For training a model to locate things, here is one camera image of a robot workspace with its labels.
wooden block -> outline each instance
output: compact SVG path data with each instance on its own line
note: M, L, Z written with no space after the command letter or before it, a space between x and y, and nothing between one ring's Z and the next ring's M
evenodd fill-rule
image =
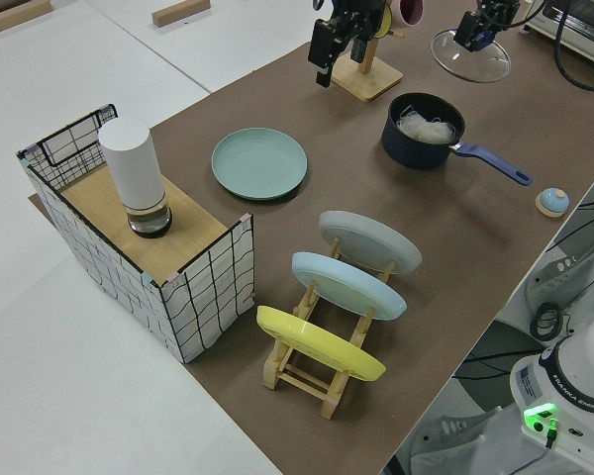
M227 230L169 180L163 181L173 220L167 233L154 239L140 237L130 229L107 165L61 190L70 204L158 285Z
M52 12L50 0L31 0L24 5L0 12L0 32Z
M363 102L371 101L403 78L402 72L377 57L368 72L362 72L358 67L349 54L341 56L333 68L333 82Z
M211 8L210 0L185 0L152 13L151 20L158 27L164 27L209 8Z

toaster oven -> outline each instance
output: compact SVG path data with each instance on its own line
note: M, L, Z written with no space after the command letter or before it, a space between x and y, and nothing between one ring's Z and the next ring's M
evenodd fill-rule
M567 0L533 0L528 16L542 10L526 25L550 38L556 37ZM594 61L594 0L574 0L563 27L561 43Z

yellow plate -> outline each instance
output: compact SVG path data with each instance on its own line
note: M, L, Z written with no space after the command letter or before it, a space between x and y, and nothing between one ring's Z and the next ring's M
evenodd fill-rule
M389 29L392 26L392 10L389 5L385 4L385 9L383 10L383 20L380 22L380 29L374 34L375 38L383 38L389 32Z
M257 324L297 351L356 379L375 381L385 372L383 363L359 347L293 315L259 306Z

white table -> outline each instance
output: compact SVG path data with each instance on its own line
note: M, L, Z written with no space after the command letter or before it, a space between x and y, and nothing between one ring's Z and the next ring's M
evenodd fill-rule
M210 92L308 42L315 20L332 12L330 1L316 12L310 0L212 0L209 10L158 28L151 13L175 0L87 1Z
M0 474L277 473L101 292L16 151L112 102L153 126L207 92L83 1L0 33Z

light blue plate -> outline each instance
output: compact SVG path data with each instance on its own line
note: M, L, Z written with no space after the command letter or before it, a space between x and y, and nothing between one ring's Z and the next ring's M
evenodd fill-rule
M252 200L271 200L295 189L306 175L301 145L273 129L243 129L216 145L211 168L222 186Z
M340 260L312 252L295 252L292 270L305 287L315 283L315 293L359 315L374 309L375 320L395 320L407 309L405 300L387 284Z
M348 211L327 211L319 217L319 231L328 244L341 240L339 253L378 272L395 262L392 274L413 272L423 260L418 248L391 228Z

